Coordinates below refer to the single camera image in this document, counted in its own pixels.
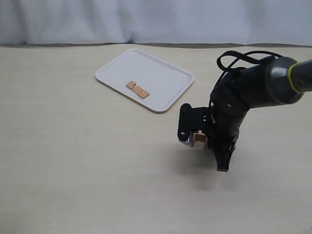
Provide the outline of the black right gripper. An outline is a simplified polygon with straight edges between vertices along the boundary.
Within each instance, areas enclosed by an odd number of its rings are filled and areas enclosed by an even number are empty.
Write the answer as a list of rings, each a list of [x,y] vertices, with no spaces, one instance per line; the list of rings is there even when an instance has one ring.
[[[212,105],[208,110],[205,135],[214,154],[217,171],[229,170],[240,125],[249,108],[244,105]]]

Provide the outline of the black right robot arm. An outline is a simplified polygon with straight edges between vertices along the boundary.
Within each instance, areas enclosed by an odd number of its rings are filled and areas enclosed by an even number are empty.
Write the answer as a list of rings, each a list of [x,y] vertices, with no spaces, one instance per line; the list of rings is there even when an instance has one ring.
[[[239,128],[250,109],[289,105],[312,90],[311,60],[266,57],[250,68],[226,71],[210,94],[208,141],[217,170],[226,172]]]

